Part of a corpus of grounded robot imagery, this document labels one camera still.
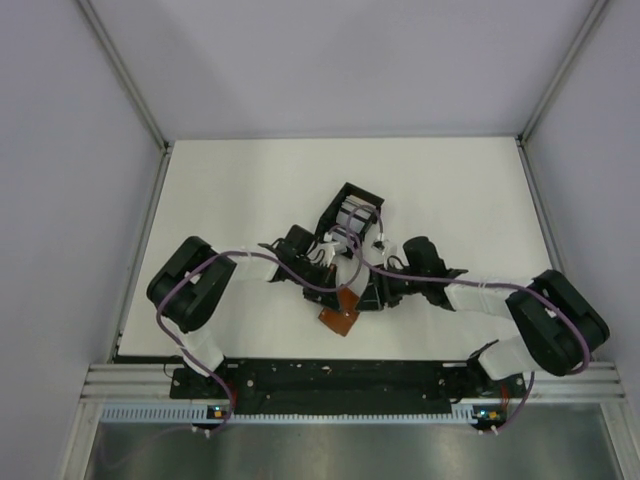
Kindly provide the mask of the credit cards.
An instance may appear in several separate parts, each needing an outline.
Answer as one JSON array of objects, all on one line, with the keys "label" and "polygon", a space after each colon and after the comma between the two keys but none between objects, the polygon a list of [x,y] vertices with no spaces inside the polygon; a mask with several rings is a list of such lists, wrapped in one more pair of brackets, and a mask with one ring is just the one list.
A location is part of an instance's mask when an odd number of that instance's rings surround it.
[{"label": "credit cards", "polygon": [[375,207],[365,200],[349,195],[339,207],[336,216],[336,231],[346,234],[347,229],[364,236],[371,226]]}]

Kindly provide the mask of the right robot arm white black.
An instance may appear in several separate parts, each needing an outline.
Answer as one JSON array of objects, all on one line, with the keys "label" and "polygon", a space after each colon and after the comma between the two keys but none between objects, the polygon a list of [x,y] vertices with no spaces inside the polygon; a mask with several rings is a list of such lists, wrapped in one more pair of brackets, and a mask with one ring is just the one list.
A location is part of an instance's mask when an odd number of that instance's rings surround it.
[{"label": "right robot arm white black", "polygon": [[519,285],[482,279],[446,266],[437,248],[419,236],[403,245],[405,263],[395,266],[395,247],[384,236],[372,246],[377,261],[357,311],[396,307],[405,297],[421,295],[451,312],[471,312],[512,321],[518,333],[494,340],[474,352],[466,380],[476,394],[487,396],[504,378],[544,371],[556,377],[584,371],[592,353],[610,337],[604,319],[565,275],[548,269]]}]

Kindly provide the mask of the brown leather card holder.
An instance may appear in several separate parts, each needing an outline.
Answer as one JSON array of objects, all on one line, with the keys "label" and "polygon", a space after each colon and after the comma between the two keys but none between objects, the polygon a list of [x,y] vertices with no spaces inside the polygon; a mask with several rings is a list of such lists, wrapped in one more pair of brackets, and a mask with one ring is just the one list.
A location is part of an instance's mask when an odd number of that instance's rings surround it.
[{"label": "brown leather card holder", "polygon": [[337,298],[339,309],[323,308],[318,319],[335,334],[346,337],[358,319],[359,312],[356,306],[360,297],[352,290],[344,289],[337,294]]}]

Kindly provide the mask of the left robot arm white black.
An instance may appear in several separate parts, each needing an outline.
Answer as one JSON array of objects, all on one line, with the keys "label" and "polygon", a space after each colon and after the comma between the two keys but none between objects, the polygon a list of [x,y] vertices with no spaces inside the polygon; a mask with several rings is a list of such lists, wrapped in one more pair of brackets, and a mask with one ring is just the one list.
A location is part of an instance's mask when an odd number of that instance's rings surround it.
[{"label": "left robot arm white black", "polygon": [[292,281],[303,296],[326,308],[337,308],[338,283],[333,259],[344,245],[325,235],[320,241],[295,225],[264,252],[237,248],[217,252],[198,236],[183,241],[153,277],[146,296],[156,308],[157,323],[194,370],[192,384],[205,396],[226,387],[219,365],[224,353],[207,326],[229,285],[237,282]]}]

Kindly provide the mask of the black card rack box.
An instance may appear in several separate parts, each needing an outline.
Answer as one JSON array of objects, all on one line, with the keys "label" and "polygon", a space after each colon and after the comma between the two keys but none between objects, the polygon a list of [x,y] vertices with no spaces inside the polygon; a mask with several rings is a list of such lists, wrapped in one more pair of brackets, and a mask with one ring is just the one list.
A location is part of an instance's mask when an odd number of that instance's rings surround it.
[{"label": "black card rack box", "polygon": [[379,222],[384,202],[382,197],[346,182],[321,214],[315,229],[316,239],[328,238],[345,245],[346,227],[349,227],[363,241],[369,229]]}]

